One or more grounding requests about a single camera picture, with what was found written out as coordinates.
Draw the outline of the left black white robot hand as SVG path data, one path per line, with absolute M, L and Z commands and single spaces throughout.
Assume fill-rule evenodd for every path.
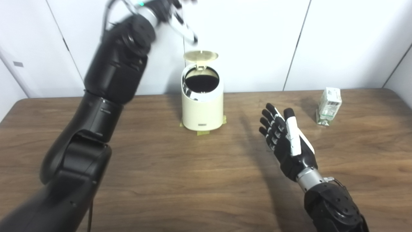
M 139 6 L 150 9 L 159 23 L 168 24 L 188 43 L 198 44 L 197 34 L 178 12 L 183 6 L 181 0 L 145 0 Z

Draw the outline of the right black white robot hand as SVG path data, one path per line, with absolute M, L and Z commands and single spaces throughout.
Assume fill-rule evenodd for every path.
M 262 115 L 259 132 L 287 178 L 296 182 L 298 174 L 304 169 L 318 169 L 314 148 L 298 127 L 292 108 L 285 109 L 281 114 L 274 105 L 267 103 Z

